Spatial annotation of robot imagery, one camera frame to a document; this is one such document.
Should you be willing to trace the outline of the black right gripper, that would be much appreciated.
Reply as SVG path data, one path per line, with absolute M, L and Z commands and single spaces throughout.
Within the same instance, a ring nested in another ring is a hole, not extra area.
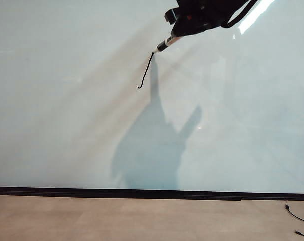
M 178 1 L 179 21 L 187 26 L 175 25 L 172 37 L 202 33 L 212 26 L 233 26 L 250 10 L 250 1 Z

